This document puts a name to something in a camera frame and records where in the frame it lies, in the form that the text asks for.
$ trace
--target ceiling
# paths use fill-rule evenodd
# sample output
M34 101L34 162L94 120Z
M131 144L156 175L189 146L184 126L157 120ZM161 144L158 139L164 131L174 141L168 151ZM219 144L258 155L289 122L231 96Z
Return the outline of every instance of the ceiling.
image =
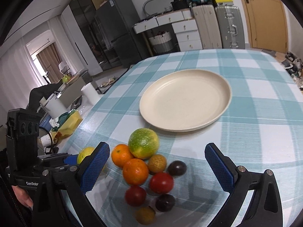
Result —
M45 49L53 42L55 42L54 36L51 30L47 30L40 34L38 37L31 40L26 46L29 53L35 57L38 53L40 53L43 49Z
M33 0L11 28L0 47L0 57L17 40L43 22L60 15L71 0Z

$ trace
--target plaid tablecloth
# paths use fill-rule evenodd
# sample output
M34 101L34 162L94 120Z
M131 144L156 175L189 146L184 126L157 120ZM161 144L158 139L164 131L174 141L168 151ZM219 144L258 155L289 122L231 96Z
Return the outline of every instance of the plaid tablecloth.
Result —
M161 77L183 69L206 69L230 83L233 98L214 124L193 132L173 133L146 123L139 112L140 97ZM284 226L290 226L303 207L303 95L283 67L270 55L246 50L202 50L148 58L129 70L93 107L63 152L76 154L86 146L107 142L111 148L127 143L140 127L154 129L160 138L159 154L168 164L182 160L187 173L175 179L170 192L177 199L167 213L157 213L157 226L207 226L228 197L204 157L205 145L214 142L236 165L276 177ZM148 188L149 179L143 185ZM87 197L107 226L140 226L136 208L124 201L129 186L122 171L108 160ZM238 225L252 196L248 193L234 222ZM155 198L148 194L148 199Z

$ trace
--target white cabinet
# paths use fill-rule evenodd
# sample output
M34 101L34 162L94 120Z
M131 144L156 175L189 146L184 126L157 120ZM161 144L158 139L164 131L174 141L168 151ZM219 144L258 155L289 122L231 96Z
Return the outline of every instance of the white cabinet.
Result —
M189 19L189 20L173 23L172 28L174 29L175 33L198 30L195 19Z
M201 37L195 19L173 23L180 51L202 50Z
M146 20L146 21L140 22L138 24L135 24L134 25L134 31L135 31L136 34L138 34L138 33L144 32L146 30L156 28L158 26L159 25L158 25L158 22L157 22L156 18L151 18L149 20Z
M83 60L85 61L84 66L88 69L88 73L91 76L94 76L100 72L103 72L98 61L96 60L96 57L93 55L89 45L87 44L87 41L85 40L69 5L66 7L66 9L64 9L61 16L66 22L66 25L73 39L75 40L72 43L76 45L76 48L79 50Z
M202 50L201 40L187 41L179 43L180 51Z
M176 34L178 42L200 40L199 31L186 31Z
M182 11L166 13L157 17L159 26L184 20Z
M190 9L182 10L184 19L192 19Z

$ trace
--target lemon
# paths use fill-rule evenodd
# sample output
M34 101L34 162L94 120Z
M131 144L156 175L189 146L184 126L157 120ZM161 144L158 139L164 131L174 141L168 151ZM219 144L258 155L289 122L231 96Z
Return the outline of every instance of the lemon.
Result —
M88 156L88 155L91 155L91 153L94 151L94 148L93 147L86 147L84 149L82 149L80 151L80 153L78 154L78 157L77 157L77 163L78 165L83 161L83 159Z
M155 154L149 159L147 167L152 173L161 173L166 168L166 158L161 154Z

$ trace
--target curtain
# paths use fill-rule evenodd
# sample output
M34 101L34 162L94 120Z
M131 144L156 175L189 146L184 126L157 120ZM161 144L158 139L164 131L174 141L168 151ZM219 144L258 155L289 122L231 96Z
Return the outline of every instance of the curtain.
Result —
M7 120L7 111L4 110L2 105L0 104L0 126L5 126Z
M45 84L23 38L0 58L0 105L6 112L26 108L31 90Z
M56 49L55 43L47 46L39 54L36 55L43 70L48 71L48 78L52 83L58 83L63 77L59 70L59 64L62 61Z
M47 21L50 30L55 38L58 50L64 57L66 63L69 65L73 74L84 68L81 60L79 59L76 51L74 50L71 42L69 41L60 19L58 16Z

